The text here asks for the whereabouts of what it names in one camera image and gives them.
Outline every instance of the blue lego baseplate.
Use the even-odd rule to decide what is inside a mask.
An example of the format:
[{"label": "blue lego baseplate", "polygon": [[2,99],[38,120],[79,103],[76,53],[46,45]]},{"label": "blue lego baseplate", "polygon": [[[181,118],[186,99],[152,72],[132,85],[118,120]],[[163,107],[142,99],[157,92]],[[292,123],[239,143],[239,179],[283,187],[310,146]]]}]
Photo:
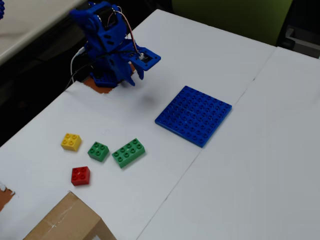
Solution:
[{"label": "blue lego baseplate", "polygon": [[231,105],[185,86],[155,123],[202,148],[231,109]]}]

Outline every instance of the white table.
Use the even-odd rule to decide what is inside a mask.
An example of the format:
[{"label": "white table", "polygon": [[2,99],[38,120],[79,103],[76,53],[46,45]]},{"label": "white table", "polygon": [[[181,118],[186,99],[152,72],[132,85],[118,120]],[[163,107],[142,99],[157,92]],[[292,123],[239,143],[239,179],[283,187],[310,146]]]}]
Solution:
[{"label": "white table", "polygon": [[278,48],[138,240],[320,239],[320,61]]},{"label": "white table", "polygon": [[[1,182],[16,192],[0,213],[2,238],[22,239],[71,190],[117,239],[137,239],[201,152],[156,117],[186,84],[234,105],[275,50],[159,10],[134,36],[162,56],[143,81],[134,76],[135,87],[108,95],[75,83],[0,148]],[[65,133],[83,139],[77,153],[61,148]],[[146,155],[124,169],[111,156],[100,163],[87,155],[95,141],[113,153],[134,138]],[[90,185],[74,187],[71,169],[82,166]]]},{"label": "white table", "polygon": [[0,65],[63,19],[84,0],[4,0]]}]

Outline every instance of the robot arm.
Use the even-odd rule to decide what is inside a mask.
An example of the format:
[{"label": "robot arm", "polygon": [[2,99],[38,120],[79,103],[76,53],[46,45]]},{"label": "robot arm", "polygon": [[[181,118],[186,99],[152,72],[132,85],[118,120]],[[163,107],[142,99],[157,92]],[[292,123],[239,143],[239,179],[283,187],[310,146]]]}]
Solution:
[{"label": "robot arm", "polygon": [[[144,71],[161,59],[159,55],[136,44],[127,18],[116,5],[106,1],[90,2],[85,8],[72,10],[70,15],[87,38],[84,48],[94,62],[90,76],[97,86],[114,88],[122,80],[134,86],[130,63],[143,79]],[[125,38],[127,27],[132,39]]]}]

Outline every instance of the yellow lego brick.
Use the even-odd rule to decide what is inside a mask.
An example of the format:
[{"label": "yellow lego brick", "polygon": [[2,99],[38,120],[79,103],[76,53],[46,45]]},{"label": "yellow lego brick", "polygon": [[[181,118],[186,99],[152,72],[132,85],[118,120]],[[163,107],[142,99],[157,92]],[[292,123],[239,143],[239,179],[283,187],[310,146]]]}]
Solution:
[{"label": "yellow lego brick", "polygon": [[81,143],[81,138],[79,135],[67,133],[61,143],[61,146],[66,150],[78,151]]}]

